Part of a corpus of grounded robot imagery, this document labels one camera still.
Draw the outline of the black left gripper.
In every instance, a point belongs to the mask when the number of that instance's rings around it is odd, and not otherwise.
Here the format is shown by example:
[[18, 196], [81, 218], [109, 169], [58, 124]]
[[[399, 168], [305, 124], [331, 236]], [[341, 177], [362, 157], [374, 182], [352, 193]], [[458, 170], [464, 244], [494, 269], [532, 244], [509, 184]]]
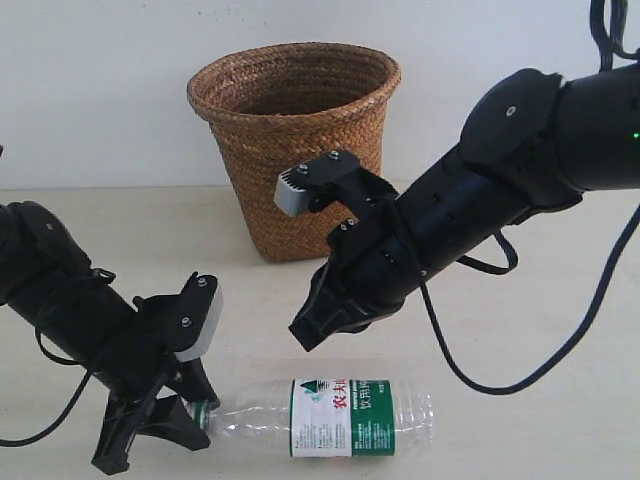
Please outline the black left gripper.
[[81, 366], [111, 391], [91, 459], [102, 473], [129, 469], [129, 451], [138, 436], [190, 451], [210, 446], [208, 435], [185, 406], [220, 406], [201, 359], [181, 364], [176, 395], [158, 399], [154, 391], [148, 393], [160, 379], [172, 377], [175, 358], [162, 335], [144, 324], [105, 276], [95, 272], [71, 277], [50, 271], [38, 279], [34, 334], [49, 360]]

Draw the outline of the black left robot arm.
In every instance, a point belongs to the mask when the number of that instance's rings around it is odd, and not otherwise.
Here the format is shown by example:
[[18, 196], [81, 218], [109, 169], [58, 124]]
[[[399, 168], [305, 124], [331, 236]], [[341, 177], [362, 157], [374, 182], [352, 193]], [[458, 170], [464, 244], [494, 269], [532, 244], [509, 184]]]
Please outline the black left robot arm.
[[107, 388], [92, 458], [107, 475], [128, 469], [139, 435], [206, 449], [196, 408], [220, 404], [201, 362], [221, 315], [218, 279], [196, 272], [176, 294], [126, 301], [114, 278], [41, 204], [2, 207], [1, 302], [33, 327], [46, 357]]

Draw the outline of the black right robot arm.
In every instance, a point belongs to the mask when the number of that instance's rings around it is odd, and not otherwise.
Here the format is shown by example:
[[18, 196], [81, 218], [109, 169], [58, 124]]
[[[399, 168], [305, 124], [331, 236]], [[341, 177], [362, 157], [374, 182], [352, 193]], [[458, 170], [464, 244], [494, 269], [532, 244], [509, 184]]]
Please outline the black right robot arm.
[[522, 69], [476, 104], [458, 142], [404, 192], [346, 150], [292, 169], [303, 210], [355, 216], [290, 324], [306, 350], [400, 310], [419, 285], [508, 225], [639, 185], [639, 69], [574, 80]]

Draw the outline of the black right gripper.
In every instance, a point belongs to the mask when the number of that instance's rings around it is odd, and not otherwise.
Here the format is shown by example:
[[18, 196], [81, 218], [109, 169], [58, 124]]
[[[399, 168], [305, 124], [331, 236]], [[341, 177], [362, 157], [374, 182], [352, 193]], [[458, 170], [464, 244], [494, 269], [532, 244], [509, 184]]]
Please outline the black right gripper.
[[314, 274], [289, 331], [310, 352], [330, 336], [356, 334], [397, 312], [430, 276], [430, 202], [399, 199], [328, 236], [330, 256]]

